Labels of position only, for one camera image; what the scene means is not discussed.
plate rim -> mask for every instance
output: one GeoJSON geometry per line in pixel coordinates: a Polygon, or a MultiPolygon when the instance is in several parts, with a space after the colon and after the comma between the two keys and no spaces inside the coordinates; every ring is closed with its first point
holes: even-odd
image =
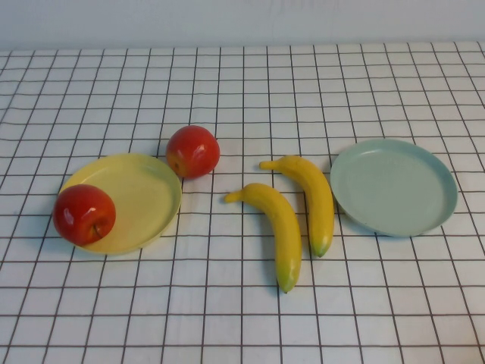
{"type": "Polygon", "coordinates": [[[162,166],[162,168],[164,169],[164,173],[169,174],[171,176],[171,179],[173,179],[173,183],[169,183],[172,186],[171,190],[177,192],[177,195],[174,195],[174,207],[172,209],[173,212],[171,212],[171,217],[169,217],[169,219],[167,220],[167,223],[164,225],[164,227],[163,227],[163,229],[161,229],[161,231],[157,231],[157,233],[154,236],[150,237],[149,239],[147,239],[146,241],[144,241],[142,243],[133,244],[132,247],[129,247],[129,248],[126,248],[126,249],[119,249],[119,250],[113,250],[113,251],[106,252],[106,251],[101,251],[101,250],[97,250],[97,249],[89,249],[89,245],[88,246],[78,246],[78,245],[73,244],[70,241],[66,240],[68,243],[72,244],[77,249],[81,249],[83,251],[86,251],[86,252],[92,253],[92,254],[101,254],[101,255],[107,255],[107,256],[123,255],[123,254],[131,253],[131,252],[136,251],[138,249],[142,249],[143,247],[148,246],[150,243],[157,240],[169,228],[169,226],[172,224],[172,222],[177,217],[177,215],[180,211],[180,207],[181,207],[181,204],[182,204],[183,191],[182,191],[182,184],[180,182],[179,177],[170,168],[170,166],[166,162],[160,160],[160,158],[154,157],[153,155],[143,154],[143,153],[139,153],[139,152],[126,152],[126,153],[117,153],[117,154],[113,154],[113,155],[106,155],[106,156],[102,156],[100,158],[97,158],[96,160],[94,160],[90,163],[87,163],[86,165],[82,166],[81,168],[77,169],[74,173],[72,173],[71,176],[69,176],[69,178],[62,184],[61,189],[59,190],[57,195],[59,193],[61,193],[63,190],[65,190],[66,188],[79,184],[77,182],[72,183],[72,181],[75,180],[77,177],[79,177],[81,174],[86,173],[86,171],[88,171],[89,169],[92,169],[92,172],[89,173],[89,176],[90,176],[90,175],[92,175],[92,173],[94,171],[100,170],[99,168],[96,168],[97,165],[103,165],[105,163],[109,163],[110,160],[116,160],[116,159],[120,159],[120,160],[126,159],[127,162],[129,162],[129,163],[134,163],[134,162],[140,163],[143,159],[145,159],[145,160],[153,161],[154,163],[158,163],[160,166],[162,166]]]}
{"type": "Polygon", "coordinates": [[[330,169],[330,187],[332,189],[332,192],[333,192],[333,195],[335,197],[336,202],[340,205],[341,209],[344,211],[344,213],[350,219],[352,219],[353,221],[355,221],[356,223],[358,223],[362,227],[367,228],[370,231],[373,231],[377,234],[383,234],[383,235],[389,236],[389,237],[415,237],[415,236],[419,236],[419,235],[421,235],[421,234],[423,234],[427,231],[433,230],[434,228],[437,228],[437,227],[443,225],[445,222],[447,222],[453,216],[453,214],[456,210],[456,206],[458,205],[458,187],[456,185],[455,178],[453,177],[452,172],[448,169],[448,167],[439,158],[437,158],[432,152],[426,150],[425,148],[423,148],[421,146],[417,146],[414,143],[410,143],[410,142],[407,142],[407,141],[404,141],[404,140],[392,139],[392,138],[379,138],[379,139],[363,140],[361,142],[354,143],[353,145],[347,147],[345,150],[343,150],[341,153],[339,153],[339,155],[333,161],[332,167],[330,169]],[[341,194],[340,194],[340,189],[338,187],[337,188],[333,187],[333,186],[335,186],[334,183],[336,183],[336,180],[335,180],[336,173],[333,173],[333,172],[337,171],[337,173],[338,173],[338,171],[340,169],[339,164],[341,163],[341,162],[339,162],[339,160],[342,161],[346,156],[352,155],[354,153],[356,155],[360,154],[360,153],[355,152],[356,149],[359,149],[359,148],[364,149],[367,145],[369,145],[369,146],[372,146],[372,145],[380,146],[383,149],[388,149],[392,145],[401,146],[401,147],[407,148],[408,150],[414,149],[417,152],[417,153],[415,153],[415,155],[418,155],[418,156],[420,155],[421,157],[422,157],[422,155],[427,156],[430,160],[432,160],[434,163],[436,163],[440,167],[440,169],[446,171],[446,176],[452,182],[450,184],[450,186],[452,186],[452,191],[451,191],[452,201],[451,201],[451,204],[450,203],[447,204],[447,206],[449,208],[449,213],[447,215],[445,215],[444,218],[440,219],[438,224],[434,224],[434,225],[427,227],[425,229],[419,229],[419,230],[415,229],[413,232],[410,232],[409,234],[401,234],[401,233],[397,233],[395,231],[385,231],[385,230],[382,230],[382,229],[377,229],[373,226],[370,226],[369,224],[365,224],[364,222],[359,221],[359,219],[356,218],[352,213],[349,213],[347,211],[347,209],[345,208],[345,206],[342,205],[342,203],[340,202],[342,200],[342,197],[341,197],[341,194]]]}

red apple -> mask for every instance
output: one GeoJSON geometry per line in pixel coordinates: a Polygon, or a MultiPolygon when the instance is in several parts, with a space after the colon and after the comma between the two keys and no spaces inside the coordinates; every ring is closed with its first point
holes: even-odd
{"type": "Polygon", "coordinates": [[[167,162],[180,177],[197,178],[211,172],[221,156],[219,144],[204,127],[180,128],[168,141],[167,162]]]}
{"type": "Polygon", "coordinates": [[[116,209],[105,191],[89,184],[77,184],[59,193],[52,218],[55,229],[65,240],[84,246],[111,231],[116,209]]]}

toy fruit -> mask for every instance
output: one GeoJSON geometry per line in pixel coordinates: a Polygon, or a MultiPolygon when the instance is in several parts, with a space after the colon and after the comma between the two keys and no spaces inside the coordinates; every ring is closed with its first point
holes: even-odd
{"type": "Polygon", "coordinates": [[[278,285],[284,293],[295,287],[302,264],[302,236],[293,208],[286,198],[265,184],[248,184],[229,193],[225,202],[243,201],[262,210],[274,231],[278,285]]]}
{"type": "Polygon", "coordinates": [[[168,141],[167,162],[179,177],[197,178],[212,171],[221,156],[219,144],[204,127],[189,125],[168,141]]]}
{"type": "Polygon", "coordinates": [[[94,243],[113,228],[116,209],[111,197],[98,187],[77,184],[59,193],[52,213],[57,232],[78,246],[94,243]]]}
{"type": "Polygon", "coordinates": [[[332,191],[324,174],[309,160],[297,155],[261,162],[259,167],[279,171],[293,179],[305,191],[311,251],[322,257],[332,243],[334,225],[332,191]]]}

plastic banana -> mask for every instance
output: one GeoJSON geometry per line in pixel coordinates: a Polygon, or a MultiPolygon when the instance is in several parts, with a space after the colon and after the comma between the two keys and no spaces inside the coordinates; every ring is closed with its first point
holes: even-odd
{"type": "Polygon", "coordinates": [[[309,160],[297,155],[261,162],[259,167],[282,173],[305,191],[311,252],[322,257],[332,243],[334,225],[332,191],[324,174],[309,160]]]}
{"type": "Polygon", "coordinates": [[[288,200],[273,187],[254,183],[227,194],[224,201],[246,202],[262,210],[269,218],[274,232],[278,285],[283,292],[290,292],[300,274],[302,236],[296,214],[288,200]]]}

white wall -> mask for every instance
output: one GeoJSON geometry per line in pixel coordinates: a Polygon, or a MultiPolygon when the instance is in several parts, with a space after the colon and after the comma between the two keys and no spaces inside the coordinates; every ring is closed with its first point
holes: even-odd
{"type": "Polygon", "coordinates": [[[2,0],[0,49],[484,40],[484,0],[2,0]]]}

